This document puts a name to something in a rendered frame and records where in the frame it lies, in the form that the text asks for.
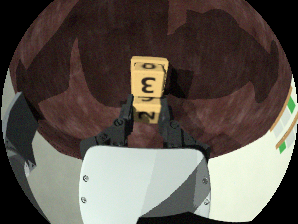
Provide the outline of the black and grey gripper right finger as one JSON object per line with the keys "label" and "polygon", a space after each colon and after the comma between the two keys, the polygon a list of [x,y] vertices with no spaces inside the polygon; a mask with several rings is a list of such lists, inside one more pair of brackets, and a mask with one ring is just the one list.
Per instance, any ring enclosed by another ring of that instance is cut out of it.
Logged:
{"label": "black and grey gripper right finger", "polygon": [[207,165],[211,148],[209,145],[195,140],[180,127],[180,123],[174,120],[172,107],[168,106],[166,96],[161,96],[161,111],[158,121],[160,136],[164,137],[163,148],[193,148],[202,151]]}

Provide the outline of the yellow number cube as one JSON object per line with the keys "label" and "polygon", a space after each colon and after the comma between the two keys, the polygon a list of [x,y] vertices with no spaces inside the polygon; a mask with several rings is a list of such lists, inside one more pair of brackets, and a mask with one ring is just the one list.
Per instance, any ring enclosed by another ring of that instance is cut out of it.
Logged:
{"label": "yellow number cube", "polygon": [[162,64],[136,63],[133,69],[133,95],[161,97],[164,76]]}
{"label": "yellow number cube", "polygon": [[133,117],[136,123],[158,123],[161,111],[160,97],[134,96]]}

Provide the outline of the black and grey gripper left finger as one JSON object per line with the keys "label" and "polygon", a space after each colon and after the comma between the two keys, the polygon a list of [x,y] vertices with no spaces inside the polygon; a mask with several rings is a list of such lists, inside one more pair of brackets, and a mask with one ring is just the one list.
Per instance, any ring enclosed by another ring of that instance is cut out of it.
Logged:
{"label": "black and grey gripper left finger", "polygon": [[82,162],[87,150],[92,146],[104,144],[114,146],[128,146],[127,136],[131,135],[131,132],[133,132],[134,124],[133,101],[134,95],[129,94],[127,103],[122,104],[119,118],[114,119],[111,126],[100,132],[97,136],[84,139],[80,142]]}

